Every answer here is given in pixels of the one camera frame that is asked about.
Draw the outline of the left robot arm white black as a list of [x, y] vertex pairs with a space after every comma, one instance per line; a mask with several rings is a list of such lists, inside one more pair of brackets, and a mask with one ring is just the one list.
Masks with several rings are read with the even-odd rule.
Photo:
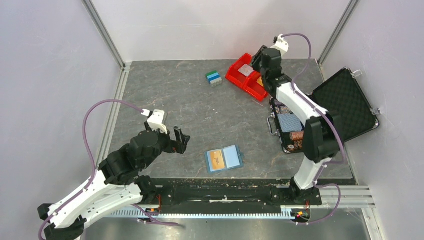
[[162, 153], [184, 154], [191, 139], [174, 127], [170, 132], [147, 128], [119, 150], [110, 153], [74, 192], [55, 204], [44, 203], [37, 209], [43, 224], [41, 240], [76, 240], [90, 225], [123, 207], [157, 199], [157, 187], [147, 169]]

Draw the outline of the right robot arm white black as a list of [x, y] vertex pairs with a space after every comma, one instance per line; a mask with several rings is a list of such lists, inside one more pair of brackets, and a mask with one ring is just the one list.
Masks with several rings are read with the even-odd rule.
[[288, 188], [289, 199], [302, 204], [309, 196], [316, 196], [319, 175], [343, 147], [338, 133], [341, 117], [314, 103], [282, 72], [282, 53], [278, 49], [262, 46], [250, 65], [260, 73], [264, 89], [287, 106], [304, 127], [304, 159]]

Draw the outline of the orange credit card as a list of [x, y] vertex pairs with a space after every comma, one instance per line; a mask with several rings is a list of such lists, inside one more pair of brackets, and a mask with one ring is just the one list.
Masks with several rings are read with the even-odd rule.
[[213, 171], [222, 170], [226, 167], [222, 150], [213, 150], [209, 153], [211, 169]]
[[263, 80], [261, 77], [259, 77], [256, 81], [262, 88], [264, 88]]

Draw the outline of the blue card holder wallet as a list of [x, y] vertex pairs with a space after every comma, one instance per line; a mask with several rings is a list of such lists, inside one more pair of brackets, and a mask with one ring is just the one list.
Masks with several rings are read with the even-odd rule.
[[[210, 162], [210, 152], [215, 150], [222, 150], [223, 157], [225, 160], [225, 168], [221, 170], [212, 170]], [[217, 173], [221, 171], [237, 169], [244, 166], [243, 163], [243, 154], [240, 151], [238, 145], [231, 145], [224, 148], [219, 148], [215, 150], [209, 150], [204, 153], [206, 168], [209, 173]]]

